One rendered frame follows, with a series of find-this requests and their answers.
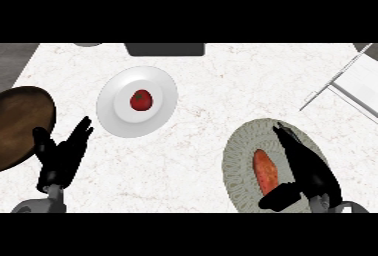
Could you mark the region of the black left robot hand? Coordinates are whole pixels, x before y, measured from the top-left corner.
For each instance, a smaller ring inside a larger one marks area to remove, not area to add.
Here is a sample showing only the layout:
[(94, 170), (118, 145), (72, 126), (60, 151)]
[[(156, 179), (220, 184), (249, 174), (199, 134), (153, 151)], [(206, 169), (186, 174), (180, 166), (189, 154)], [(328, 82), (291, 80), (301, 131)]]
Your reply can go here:
[(84, 117), (66, 140), (54, 143), (43, 127), (32, 129), (34, 153), (41, 163), (37, 190), (47, 192), (51, 185), (66, 189), (74, 180), (87, 150), (87, 140), (93, 132), (91, 120)]

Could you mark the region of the red tomato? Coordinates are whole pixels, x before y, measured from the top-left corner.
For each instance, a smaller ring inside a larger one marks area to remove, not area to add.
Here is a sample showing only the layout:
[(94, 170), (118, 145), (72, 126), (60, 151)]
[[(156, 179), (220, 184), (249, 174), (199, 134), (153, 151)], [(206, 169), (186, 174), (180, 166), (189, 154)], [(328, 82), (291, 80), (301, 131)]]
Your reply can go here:
[(152, 96), (146, 90), (137, 90), (130, 98), (130, 106), (136, 111), (147, 111), (152, 107)]

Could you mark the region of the white round plate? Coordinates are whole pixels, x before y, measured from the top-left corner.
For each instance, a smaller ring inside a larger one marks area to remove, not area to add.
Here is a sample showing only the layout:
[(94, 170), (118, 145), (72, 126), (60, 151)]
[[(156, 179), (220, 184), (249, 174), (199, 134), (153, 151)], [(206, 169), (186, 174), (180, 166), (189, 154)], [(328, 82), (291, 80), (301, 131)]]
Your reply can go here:
[(124, 70), (99, 94), (96, 114), (102, 127), (121, 138), (147, 135), (168, 121), (177, 98), (175, 83), (165, 71), (150, 66)]

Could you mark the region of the round beige woven placemat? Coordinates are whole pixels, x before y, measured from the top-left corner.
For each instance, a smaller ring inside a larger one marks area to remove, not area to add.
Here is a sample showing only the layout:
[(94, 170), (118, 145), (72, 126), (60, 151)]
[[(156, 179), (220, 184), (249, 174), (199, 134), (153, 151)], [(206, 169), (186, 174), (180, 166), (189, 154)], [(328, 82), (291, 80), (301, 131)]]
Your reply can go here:
[(257, 149), (266, 152), (277, 168), (277, 183), (295, 181), (285, 149), (273, 132), (273, 127), (279, 127), (279, 124), (292, 130), (301, 143), (326, 161), (314, 141), (292, 124), (270, 118), (254, 119), (246, 122), (230, 135), (223, 151), (221, 163), (223, 182), (230, 201), (239, 213), (271, 213), (270, 209), (258, 207), (263, 192), (252, 168), (252, 158)]

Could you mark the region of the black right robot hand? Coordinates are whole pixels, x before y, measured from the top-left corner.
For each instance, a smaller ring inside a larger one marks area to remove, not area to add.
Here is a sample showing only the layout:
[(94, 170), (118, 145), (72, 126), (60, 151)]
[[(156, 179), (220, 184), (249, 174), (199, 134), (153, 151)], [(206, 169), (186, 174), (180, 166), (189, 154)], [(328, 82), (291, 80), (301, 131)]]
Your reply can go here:
[(341, 188), (330, 168), (282, 123), (273, 127), (273, 132), (285, 150), (294, 181), (282, 183), (268, 192), (260, 199), (258, 207), (280, 212), (304, 194), (311, 212), (326, 213), (342, 202)]

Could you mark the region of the round brown wooden board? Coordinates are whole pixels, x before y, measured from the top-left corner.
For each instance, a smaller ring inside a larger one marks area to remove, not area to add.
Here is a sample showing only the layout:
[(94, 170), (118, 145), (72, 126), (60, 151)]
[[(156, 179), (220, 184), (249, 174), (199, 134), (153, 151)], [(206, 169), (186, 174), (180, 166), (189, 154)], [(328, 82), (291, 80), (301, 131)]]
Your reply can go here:
[(44, 89), (20, 86), (0, 93), (0, 172), (32, 156), (32, 129), (51, 132), (54, 122), (54, 101)]

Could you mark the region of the orange sweet potato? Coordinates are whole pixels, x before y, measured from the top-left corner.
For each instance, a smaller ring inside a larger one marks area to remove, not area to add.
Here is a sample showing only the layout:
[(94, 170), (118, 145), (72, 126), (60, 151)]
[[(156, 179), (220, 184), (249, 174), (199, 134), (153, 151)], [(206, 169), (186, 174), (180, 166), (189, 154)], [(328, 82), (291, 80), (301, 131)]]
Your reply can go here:
[(263, 195), (277, 187), (277, 168), (267, 153), (257, 149), (252, 157), (252, 169)]

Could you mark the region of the dark grey rectangular appliance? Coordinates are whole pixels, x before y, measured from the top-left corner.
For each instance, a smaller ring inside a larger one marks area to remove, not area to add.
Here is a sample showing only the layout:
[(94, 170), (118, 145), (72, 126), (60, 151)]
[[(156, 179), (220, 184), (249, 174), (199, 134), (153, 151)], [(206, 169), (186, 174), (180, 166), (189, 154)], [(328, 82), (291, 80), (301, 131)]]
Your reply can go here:
[(134, 57), (202, 56), (203, 43), (125, 43), (125, 49)]

